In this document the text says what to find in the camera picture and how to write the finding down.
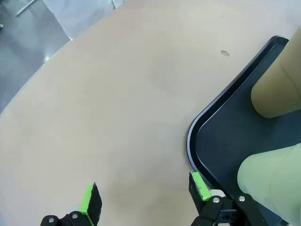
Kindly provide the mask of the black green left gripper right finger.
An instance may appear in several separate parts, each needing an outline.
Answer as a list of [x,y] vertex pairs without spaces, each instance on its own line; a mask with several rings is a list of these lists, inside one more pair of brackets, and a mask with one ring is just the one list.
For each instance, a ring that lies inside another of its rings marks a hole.
[[211,195],[198,172],[189,174],[189,192],[196,206],[198,216],[193,226],[266,226],[267,221],[249,194],[234,199]]

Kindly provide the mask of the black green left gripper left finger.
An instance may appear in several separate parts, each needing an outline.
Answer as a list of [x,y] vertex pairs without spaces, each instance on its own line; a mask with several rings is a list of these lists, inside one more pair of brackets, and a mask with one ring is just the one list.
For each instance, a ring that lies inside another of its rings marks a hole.
[[40,226],[97,226],[101,209],[102,199],[96,183],[93,183],[87,187],[79,210],[72,211],[63,218],[47,215]]

